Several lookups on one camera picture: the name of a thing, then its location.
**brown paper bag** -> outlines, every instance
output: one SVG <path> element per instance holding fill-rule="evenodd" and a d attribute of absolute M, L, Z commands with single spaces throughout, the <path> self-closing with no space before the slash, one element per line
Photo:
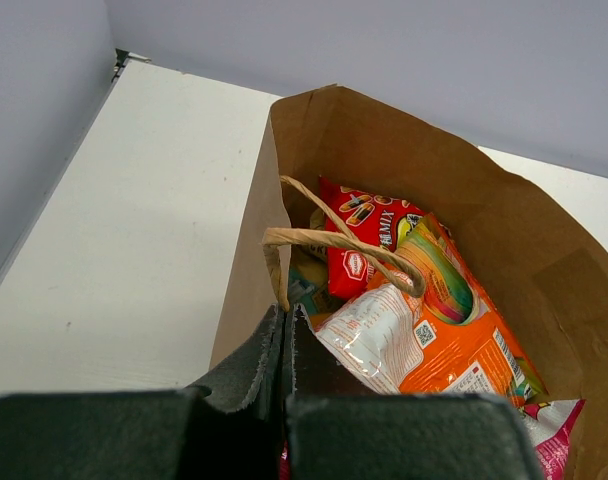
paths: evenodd
<path fill-rule="evenodd" d="M 264 230 L 308 225 L 312 204 L 291 187 L 281 193 L 278 173 L 316 193 L 323 175 L 434 212 L 551 398 L 587 399 L 566 477 L 608 479 L 608 254 L 546 193 L 473 145 L 346 88 L 303 93 L 271 108 L 213 365 L 275 301 L 260 246 Z M 283 266 L 288 253 L 280 252 Z"/>

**gray wall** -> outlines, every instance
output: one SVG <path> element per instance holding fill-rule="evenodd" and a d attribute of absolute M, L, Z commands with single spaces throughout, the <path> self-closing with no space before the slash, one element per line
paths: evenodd
<path fill-rule="evenodd" d="M 277 94 L 338 82 L 608 176 L 608 0 L 107 0 L 116 45 Z"/>
<path fill-rule="evenodd" d="M 101 0 L 0 0 L 0 269 L 101 106 L 114 54 Z"/>

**red snack bag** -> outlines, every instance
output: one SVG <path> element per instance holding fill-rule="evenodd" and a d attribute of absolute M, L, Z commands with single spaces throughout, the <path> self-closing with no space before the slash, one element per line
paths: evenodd
<path fill-rule="evenodd" d="M 321 198 L 348 225 L 357 238 L 394 252 L 422 219 L 424 212 L 406 200 L 373 195 L 340 187 L 320 177 Z M 337 232 L 330 219 L 326 230 Z M 328 249 L 328 290 L 349 300 L 366 288 L 374 269 L 361 253 L 339 248 Z"/>

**white table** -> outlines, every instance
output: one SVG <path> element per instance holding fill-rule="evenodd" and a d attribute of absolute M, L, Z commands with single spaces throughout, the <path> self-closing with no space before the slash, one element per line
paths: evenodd
<path fill-rule="evenodd" d="M 276 99 L 127 66 L 0 285 L 0 392 L 176 387 L 206 372 Z M 484 151 L 608 250 L 608 179 Z"/>

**bag handle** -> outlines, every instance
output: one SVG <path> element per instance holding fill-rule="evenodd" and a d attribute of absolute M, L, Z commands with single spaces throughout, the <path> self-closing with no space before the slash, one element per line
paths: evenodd
<path fill-rule="evenodd" d="M 384 277 L 398 289 L 415 298 L 424 295 L 426 282 L 417 267 L 405 258 L 389 252 L 386 249 L 375 247 L 358 240 L 357 236 L 346 226 L 342 219 L 301 182 L 286 175 L 281 175 L 280 180 L 282 183 L 295 188 L 321 208 L 341 232 L 323 232 L 305 228 L 271 227 L 266 229 L 264 238 L 262 239 L 266 267 L 271 277 L 271 285 L 273 286 L 277 301 L 285 311 L 289 311 L 290 305 L 287 299 L 286 278 L 282 277 L 280 255 L 278 251 L 278 247 L 283 245 L 312 245 L 356 250 L 362 253 L 368 262 L 373 265 L 375 270 L 384 275 Z M 380 260 L 390 263 L 395 268 L 404 272 L 410 278 L 411 283 L 408 283 L 393 274 L 382 265 Z"/>

